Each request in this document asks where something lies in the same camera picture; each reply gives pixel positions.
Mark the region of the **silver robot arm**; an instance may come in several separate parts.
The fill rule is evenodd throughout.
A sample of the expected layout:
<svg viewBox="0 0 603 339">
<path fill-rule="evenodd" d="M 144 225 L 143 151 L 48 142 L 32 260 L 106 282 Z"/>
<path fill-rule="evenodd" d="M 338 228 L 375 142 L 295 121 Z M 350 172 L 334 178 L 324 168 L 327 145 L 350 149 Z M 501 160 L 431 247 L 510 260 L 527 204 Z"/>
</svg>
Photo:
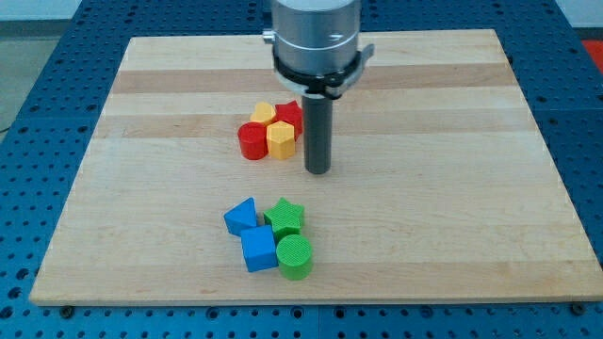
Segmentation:
<svg viewBox="0 0 603 339">
<path fill-rule="evenodd" d="M 358 48 L 359 0 L 274 0 L 273 69 L 288 89 L 308 99 L 337 100 L 361 78 L 375 46 Z"/>
</svg>

